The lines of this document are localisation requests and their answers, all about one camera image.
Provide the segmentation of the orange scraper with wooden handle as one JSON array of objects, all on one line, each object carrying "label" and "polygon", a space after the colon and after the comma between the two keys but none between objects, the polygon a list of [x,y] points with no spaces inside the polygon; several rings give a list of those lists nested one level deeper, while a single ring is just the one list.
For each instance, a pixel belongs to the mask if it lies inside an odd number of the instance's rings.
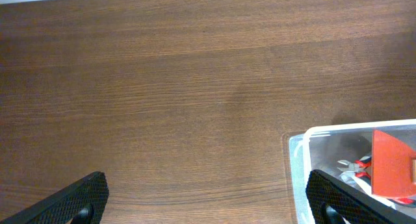
[{"label": "orange scraper with wooden handle", "polygon": [[389,199],[415,195],[415,150],[390,134],[372,135],[372,194]]}]

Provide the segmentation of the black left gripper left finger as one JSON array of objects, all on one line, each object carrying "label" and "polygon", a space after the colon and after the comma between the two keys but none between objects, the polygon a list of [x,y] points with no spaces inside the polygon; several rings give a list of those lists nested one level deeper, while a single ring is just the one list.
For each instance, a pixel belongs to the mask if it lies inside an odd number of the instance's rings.
[{"label": "black left gripper left finger", "polygon": [[99,224],[108,198],[105,174],[95,171],[1,223]]}]

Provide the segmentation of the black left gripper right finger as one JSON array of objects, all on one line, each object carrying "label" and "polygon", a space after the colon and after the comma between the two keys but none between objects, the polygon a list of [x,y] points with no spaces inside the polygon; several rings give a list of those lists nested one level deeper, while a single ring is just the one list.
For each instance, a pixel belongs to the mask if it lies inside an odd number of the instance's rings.
[{"label": "black left gripper right finger", "polygon": [[415,224],[415,219],[315,169],[305,189],[315,223]]}]

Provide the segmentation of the clear plastic storage box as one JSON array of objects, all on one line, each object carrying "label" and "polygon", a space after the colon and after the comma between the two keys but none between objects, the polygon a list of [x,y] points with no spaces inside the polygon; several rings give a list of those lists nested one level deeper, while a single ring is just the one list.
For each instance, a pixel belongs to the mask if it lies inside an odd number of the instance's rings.
[{"label": "clear plastic storage box", "polygon": [[[339,178],[341,171],[337,169],[341,164],[337,161],[355,162],[364,156],[372,156],[375,130],[386,132],[415,150],[414,119],[313,127],[304,134],[289,138],[291,180],[299,223],[315,223],[306,196],[311,171],[319,169],[343,182]],[[395,206],[395,210],[415,219],[415,208]]]}]

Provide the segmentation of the red handled pliers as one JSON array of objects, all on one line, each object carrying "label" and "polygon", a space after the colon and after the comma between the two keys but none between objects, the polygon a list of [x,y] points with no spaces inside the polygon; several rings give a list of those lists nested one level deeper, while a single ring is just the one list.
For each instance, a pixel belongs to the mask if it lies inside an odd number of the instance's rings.
[{"label": "red handled pliers", "polygon": [[[371,175],[367,171],[371,168],[371,156],[364,156],[361,160],[356,160],[355,162],[350,162],[348,160],[338,160],[337,162],[341,164],[341,167],[338,167],[342,172],[351,171],[356,174],[357,177],[366,176],[370,180],[371,185]],[[407,197],[397,198],[397,199],[388,199],[394,202],[395,205],[400,205],[408,208],[415,208],[415,200]]]}]

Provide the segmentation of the clear pack of coloured bits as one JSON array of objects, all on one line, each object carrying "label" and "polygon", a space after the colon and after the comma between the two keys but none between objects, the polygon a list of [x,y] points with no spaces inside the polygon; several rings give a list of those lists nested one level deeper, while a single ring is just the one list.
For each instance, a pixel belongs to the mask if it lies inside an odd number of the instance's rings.
[{"label": "clear pack of coloured bits", "polygon": [[362,192],[366,193],[369,197],[383,203],[385,206],[393,208],[394,210],[396,209],[394,202],[386,198],[378,197],[372,194],[371,182],[368,177],[357,177],[354,172],[345,171],[339,175],[339,178],[346,184],[353,186],[355,189],[361,190]]}]

